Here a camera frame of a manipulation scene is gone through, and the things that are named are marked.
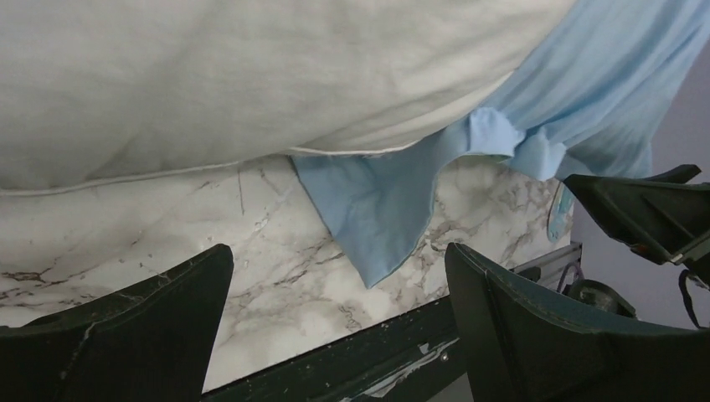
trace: white pillow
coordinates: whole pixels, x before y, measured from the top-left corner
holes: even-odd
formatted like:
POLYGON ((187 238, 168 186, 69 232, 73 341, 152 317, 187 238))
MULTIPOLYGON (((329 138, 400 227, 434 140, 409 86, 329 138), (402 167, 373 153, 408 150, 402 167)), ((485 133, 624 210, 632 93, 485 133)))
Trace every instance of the white pillow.
POLYGON ((574 0, 6 0, 0 188, 406 147, 574 0))

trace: black plastic part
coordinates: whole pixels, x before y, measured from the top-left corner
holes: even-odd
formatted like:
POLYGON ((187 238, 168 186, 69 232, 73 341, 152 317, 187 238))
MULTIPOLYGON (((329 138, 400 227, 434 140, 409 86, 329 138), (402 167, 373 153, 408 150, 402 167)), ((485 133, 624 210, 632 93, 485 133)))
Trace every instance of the black plastic part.
POLYGON ((575 281, 564 294, 602 311, 636 318, 636 309, 614 289, 601 282, 591 279, 575 281))
POLYGON ((710 332, 603 312, 464 245, 445 265, 474 400, 710 400, 710 332))
POLYGON ((198 401, 233 268, 229 247, 216 245, 108 296, 0 328, 0 399, 198 401))
POLYGON ((647 179, 571 175, 564 184, 612 239, 657 264, 686 264, 710 281, 710 184, 683 184, 700 169, 681 165, 647 179))
POLYGON ((668 172, 657 174, 656 176, 651 176, 644 180, 651 180, 652 182, 658 183, 685 184, 700 173, 702 173, 702 170, 696 165, 680 165, 668 172))

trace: blue cloth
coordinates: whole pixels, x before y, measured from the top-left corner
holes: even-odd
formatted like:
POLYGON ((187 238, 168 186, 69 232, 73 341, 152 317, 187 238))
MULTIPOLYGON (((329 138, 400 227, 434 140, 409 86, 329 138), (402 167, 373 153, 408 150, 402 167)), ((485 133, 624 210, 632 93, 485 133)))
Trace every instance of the blue cloth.
POLYGON ((470 115, 401 152, 294 157, 296 171, 371 287, 416 246, 457 157, 511 157, 541 180, 649 175, 651 137, 708 35, 708 0, 579 0, 470 115))

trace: marble surface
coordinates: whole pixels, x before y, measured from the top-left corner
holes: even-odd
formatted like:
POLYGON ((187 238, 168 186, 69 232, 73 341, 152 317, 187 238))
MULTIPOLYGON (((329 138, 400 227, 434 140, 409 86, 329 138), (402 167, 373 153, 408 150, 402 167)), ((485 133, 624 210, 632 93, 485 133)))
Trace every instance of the marble surface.
POLYGON ((0 325, 22 326, 129 286, 217 243, 234 277, 205 390, 447 293, 444 250, 513 267, 569 243, 545 225, 555 181, 483 157, 441 175, 435 214, 404 266, 365 289, 285 157, 35 198, 0 198, 0 325))

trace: gray wall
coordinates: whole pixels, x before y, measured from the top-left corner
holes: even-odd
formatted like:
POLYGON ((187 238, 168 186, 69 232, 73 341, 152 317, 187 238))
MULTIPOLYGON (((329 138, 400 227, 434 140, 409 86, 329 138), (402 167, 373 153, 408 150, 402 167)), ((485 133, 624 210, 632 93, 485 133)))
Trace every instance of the gray wall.
MULTIPOLYGON (((710 182, 710 45, 706 46, 653 142, 655 173, 694 163, 710 182)), ((590 279, 616 289, 641 319, 674 327, 693 327, 677 286, 681 267, 655 265, 610 240, 580 206, 575 205, 573 238, 584 244, 582 267, 590 279)), ((701 325, 710 323, 710 292, 691 289, 701 325)))

